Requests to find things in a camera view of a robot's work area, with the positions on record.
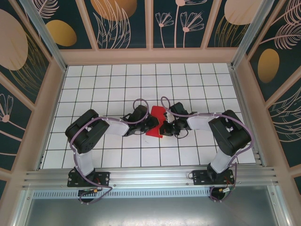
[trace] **gold circle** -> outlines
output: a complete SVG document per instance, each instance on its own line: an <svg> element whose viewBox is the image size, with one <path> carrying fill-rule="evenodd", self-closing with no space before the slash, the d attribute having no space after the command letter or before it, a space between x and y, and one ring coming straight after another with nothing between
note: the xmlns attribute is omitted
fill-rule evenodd
<svg viewBox="0 0 301 226"><path fill-rule="evenodd" d="M75 31L69 24L61 20L52 20L46 24L53 40L61 46L72 46L76 43Z"/></svg>
<svg viewBox="0 0 301 226"><path fill-rule="evenodd" d="M120 10L124 9L128 18L137 9L137 0L91 0L93 8L101 17L111 21L120 21L122 18L117 18L118 9L115 2L118 4Z"/></svg>
<svg viewBox="0 0 301 226"><path fill-rule="evenodd" d="M227 0L225 18L234 25L250 24L262 0Z"/></svg>
<svg viewBox="0 0 301 226"><path fill-rule="evenodd" d="M12 15L0 9L0 65L19 70L27 55L28 43L23 27Z"/></svg>
<svg viewBox="0 0 301 226"><path fill-rule="evenodd" d="M258 62L258 77L264 83L269 83L277 74L279 68L278 53L269 48L266 49L260 56Z"/></svg>

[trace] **red block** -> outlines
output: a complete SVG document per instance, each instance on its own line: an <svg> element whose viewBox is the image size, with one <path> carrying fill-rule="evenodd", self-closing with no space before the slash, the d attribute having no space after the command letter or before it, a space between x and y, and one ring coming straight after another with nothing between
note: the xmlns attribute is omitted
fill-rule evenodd
<svg viewBox="0 0 301 226"><path fill-rule="evenodd" d="M159 120L159 125L156 126L155 128L149 130L146 132L147 136L152 136L152 137L159 137L159 138L163 138L162 135L160 135L159 133L159 129L160 127L163 125L163 122L166 120L164 113L165 113L165 109L164 107L161 106L153 106L151 109L151 115L156 117Z"/></svg>

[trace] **flower illustration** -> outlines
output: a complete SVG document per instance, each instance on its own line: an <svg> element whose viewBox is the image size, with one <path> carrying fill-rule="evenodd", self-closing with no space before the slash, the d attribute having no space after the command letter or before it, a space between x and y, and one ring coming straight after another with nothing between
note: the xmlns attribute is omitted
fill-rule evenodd
<svg viewBox="0 0 301 226"><path fill-rule="evenodd" d="M0 94L0 121L8 122L11 109L13 108L14 99L8 95L7 100L4 94Z"/></svg>
<svg viewBox="0 0 301 226"><path fill-rule="evenodd" d="M187 32L194 32L204 29L204 24L201 24L203 18L202 13L190 13L187 18L187 12L181 13L181 24L184 31L183 48L185 48L185 36Z"/></svg>
<svg viewBox="0 0 301 226"><path fill-rule="evenodd" d="M160 27L162 45L163 45L163 48L165 48L164 41L163 41L163 35L162 35L162 27L167 27L167 26L173 25L174 21L172 20L170 13L162 13L162 15L160 13L156 13L155 16L156 16L156 20Z"/></svg>
<svg viewBox="0 0 301 226"><path fill-rule="evenodd" d="M207 0L175 0L178 6L185 6L185 5L198 5L206 3Z"/></svg>

